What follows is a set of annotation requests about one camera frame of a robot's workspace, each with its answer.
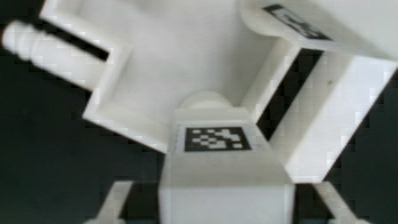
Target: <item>black slot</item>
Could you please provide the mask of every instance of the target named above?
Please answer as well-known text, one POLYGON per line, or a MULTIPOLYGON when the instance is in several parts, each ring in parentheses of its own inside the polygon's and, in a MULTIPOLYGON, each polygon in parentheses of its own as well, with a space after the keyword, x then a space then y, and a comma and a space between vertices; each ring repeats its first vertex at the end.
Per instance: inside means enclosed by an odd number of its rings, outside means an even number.
POLYGON ((290 109, 323 51, 302 49, 297 55, 268 106, 258 121, 265 138, 270 139, 290 109))
POLYGON ((100 60, 107 61, 108 52, 98 48, 87 41, 84 41, 76 36, 73 36, 57 26, 52 25, 44 20, 34 22, 34 27, 37 30, 52 34, 59 39, 62 39, 75 47, 78 47, 100 60))
POLYGON ((313 184, 297 184, 293 224, 327 224, 332 213, 313 184))

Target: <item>cylindrical part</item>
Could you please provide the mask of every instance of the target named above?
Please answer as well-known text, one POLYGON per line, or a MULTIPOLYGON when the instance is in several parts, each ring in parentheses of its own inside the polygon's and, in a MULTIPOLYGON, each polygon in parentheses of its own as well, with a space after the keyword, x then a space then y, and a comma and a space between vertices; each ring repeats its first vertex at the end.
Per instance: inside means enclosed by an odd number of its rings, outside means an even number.
POLYGON ((105 70, 103 61, 30 25, 12 22, 4 32, 4 47, 23 60, 89 90, 105 70))

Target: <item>dark gap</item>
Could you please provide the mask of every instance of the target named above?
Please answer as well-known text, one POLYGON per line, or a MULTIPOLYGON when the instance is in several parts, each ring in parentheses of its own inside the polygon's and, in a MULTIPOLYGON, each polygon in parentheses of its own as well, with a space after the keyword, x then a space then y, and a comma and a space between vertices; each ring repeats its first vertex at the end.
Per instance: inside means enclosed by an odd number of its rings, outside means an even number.
POLYGON ((121 218, 128 223, 160 223, 158 183, 133 183, 121 218))
POLYGON ((297 184, 293 224, 327 224, 332 213, 313 184, 297 184))
POLYGON ((263 131, 265 138, 270 139, 275 132, 290 105, 295 100, 302 85, 306 83, 315 65, 318 63, 323 51, 302 49, 297 55, 277 91, 274 93, 268 106, 258 121, 258 127, 263 131))
MULTIPOLYGON (((355 152, 355 137, 357 137, 357 133, 361 132, 362 129, 370 128, 370 125, 371 125, 371 123, 370 123, 370 115, 371 115, 371 113, 377 112, 377 111, 378 112, 384 111, 386 90, 391 89, 391 88, 398 88, 398 70, 394 71, 389 83, 387 83, 387 85, 384 87, 382 93, 380 93, 378 98, 375 100, 375 104, 373 104, 373 106, 370 108, 368 114, 366 114, 364 119, 361 121, 361 124, 357 126, 357 130, 354 132, 354 135, 352 135, 348 144, 345 146, 343 152, 348 151, 347 149, 350 149, 350 151, 355 152)), ((336 170, 336 168, 341 168, 341 155, 339 155, 338 161, 334 163, 332 169, 329 170, 325 180, 332 180, 334 179, 334 175, 336 174, 339 175, 339 171, 336 170)))
POLYGON ((52 34, 60 40, 64 40, 76 48, 80 48, 98 59, 107 61, 108 52, 87 43, 73 34, 69 34, 52 23, 37 19, 32 23, 36 29, 52 34))

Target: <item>label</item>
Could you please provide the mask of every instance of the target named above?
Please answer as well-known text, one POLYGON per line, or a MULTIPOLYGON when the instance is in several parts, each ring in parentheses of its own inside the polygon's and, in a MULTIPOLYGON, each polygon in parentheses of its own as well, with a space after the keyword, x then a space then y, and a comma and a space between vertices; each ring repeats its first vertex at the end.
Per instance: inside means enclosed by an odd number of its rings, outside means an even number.
POLYGON ((320 32, 318 28, 279 4, 265 7, 263 9, 307 39, 332 40, 320 32))
POLYGON ((187 152, 236 150, 251 150, 242 127, 187 128, 187 152))

